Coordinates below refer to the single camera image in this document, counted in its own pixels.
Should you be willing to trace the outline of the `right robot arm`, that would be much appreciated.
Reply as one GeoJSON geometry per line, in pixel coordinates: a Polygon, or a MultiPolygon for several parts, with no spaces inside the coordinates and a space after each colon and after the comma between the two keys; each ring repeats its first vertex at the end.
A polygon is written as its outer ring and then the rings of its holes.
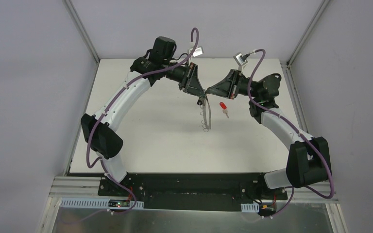
{"type": "Polygon", "coordinates": [[[280,74],[273,73],[260,81],[251,81],[232,69],[223,80],[206,90],[207,94],[231,100],[238,95],[250,97],[251,117],[268,128],[288,149],[286,167],[265,173],[262,182],[257,184],[256,192],[263,199],[274,195],[276,188],[301,188],[326,181],[331,173],[328,142],[300,130],[275,103],[281,79],[280,74]]]}

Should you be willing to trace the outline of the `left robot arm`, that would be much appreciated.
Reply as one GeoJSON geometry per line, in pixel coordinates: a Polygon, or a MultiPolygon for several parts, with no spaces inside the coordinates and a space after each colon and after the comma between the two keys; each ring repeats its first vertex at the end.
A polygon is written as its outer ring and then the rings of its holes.
{"type": "Polygon", "coordinates": [[[124,82],[94,114],[84,114],[81,127],[86,146],[86,165],[92,168],[101,163],[103,172],[112,180],[110,190],[116,196],[124,196],[129,189],[127,175],[120,151],[124,141],[117,134],[118,128],[135,102],[148,91],[156,81],[168,78],[179,85],[179,89],[203,101],[206,97],[198,79],[198,65],[191,62],[194,52],[200,50],[198,42],[192,40],[187,57],[176,62],[174,40],[160,36],[147,54],[134,60],[124,82]]]}

